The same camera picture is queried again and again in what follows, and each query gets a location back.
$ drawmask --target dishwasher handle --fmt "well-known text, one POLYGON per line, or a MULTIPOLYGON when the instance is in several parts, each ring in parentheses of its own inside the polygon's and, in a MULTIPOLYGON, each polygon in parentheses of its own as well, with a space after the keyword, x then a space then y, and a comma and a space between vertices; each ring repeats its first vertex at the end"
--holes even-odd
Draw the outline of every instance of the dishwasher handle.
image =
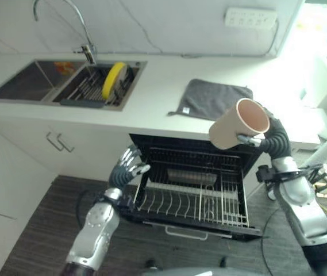
POLYGON ((47 139, 47 141, 49 141, 49 143, 51 144, 51 145, 53 145, 54 146, 54 148, 56 148, 58 151, 62 151, 63 149, 64 149, 64 145, 62 144, 62 143, 60 143, 61 144, 61 146, 62 147, 59 147, 59 146, 57 146, 50 138, 49 138, 49 136, 51 135, 51 132, 48 132, 47 133, 47 135, 46 135, 46 139, 47 139))
POLYGON ((200 235, 195 236, 195 235, 188 235, 188 234, 175 232, 174 229, 176 229, 176 227, 172 227, 172 226, 165 226, 164 227, 164 231, 166 232, 166 234, 168 234, 170 236, 186 237, 188 239, 203 240, 203 241, 208 239, 208 233, 206 233, 206 232, 196 231, 197 233, 203 233, 204 236, 200 236, 200 235))

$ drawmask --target double sink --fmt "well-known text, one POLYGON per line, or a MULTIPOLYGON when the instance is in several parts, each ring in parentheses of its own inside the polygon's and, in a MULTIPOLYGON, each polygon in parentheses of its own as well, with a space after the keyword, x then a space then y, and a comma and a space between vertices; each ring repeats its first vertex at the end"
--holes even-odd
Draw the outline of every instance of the double sink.
POLYGON ((34 60, 0 87, 0 102, 122 110, 146 62, 125 62, 125 80, 103 99, 101 89, 114 63, 34 60))

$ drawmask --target beige cup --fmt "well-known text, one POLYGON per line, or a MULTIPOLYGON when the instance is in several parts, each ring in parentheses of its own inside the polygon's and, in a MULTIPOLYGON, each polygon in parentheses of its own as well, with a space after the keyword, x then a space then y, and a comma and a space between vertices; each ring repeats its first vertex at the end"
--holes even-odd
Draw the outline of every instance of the beige cup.
POLYGON ((257 102, 242 98, 223 114, 209 129, 209 139, 221 150, 236 146, 238 134, 255 136, 267 132, 269 118, 257 102))

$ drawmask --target kitchen counter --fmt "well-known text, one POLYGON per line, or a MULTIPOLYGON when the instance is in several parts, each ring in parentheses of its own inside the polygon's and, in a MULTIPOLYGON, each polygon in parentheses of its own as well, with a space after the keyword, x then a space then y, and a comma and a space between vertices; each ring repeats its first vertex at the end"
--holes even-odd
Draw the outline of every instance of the kitchen counter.
MULTIPOLYGON (((0 85, 33 59, 83 60, 77 54, 0 55, 0 85)), ((288 57, 256 59, 150 55, 98 55, 98 60, 147 61, 136 87, 121 112, 66 106, 0 103, 0 119, 29 118, 95 125, 99 129, 145 135, 207 140, 212 121, 180 115, 176 110, 193 78, 247 86, 254 99, 283 122, 293 146, 314 149, 320 142, 314 111, 297 95, 303 89, 302 65, 288 57)))

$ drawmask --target cabinet handle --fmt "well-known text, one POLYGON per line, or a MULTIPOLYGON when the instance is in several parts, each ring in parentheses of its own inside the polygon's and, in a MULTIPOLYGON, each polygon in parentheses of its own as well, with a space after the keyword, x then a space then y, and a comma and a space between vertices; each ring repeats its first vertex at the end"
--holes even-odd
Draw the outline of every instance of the cabinet handle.
POLYGON ((48 132, 47 133, 47 135, 46 135, 46 139, 47 139, 47 141, 49 141, 50 142, 50 144, 51 145, 53 145, 58 151, 62 151, 63 149, 64 149, 64 145, 62 145, 62 143, 61 143, 61 145, 63 146, 62 148, 59 148, 50 138, 49 138, 49 136, 51 135, 51 132, 48 132))
POLYGON ((69 148, 69 146, 67 146, 66 143, 61 140, 61 133, 57 136, 57 140, 68 152, 72 152, 74 150, 75 147, 69 148))

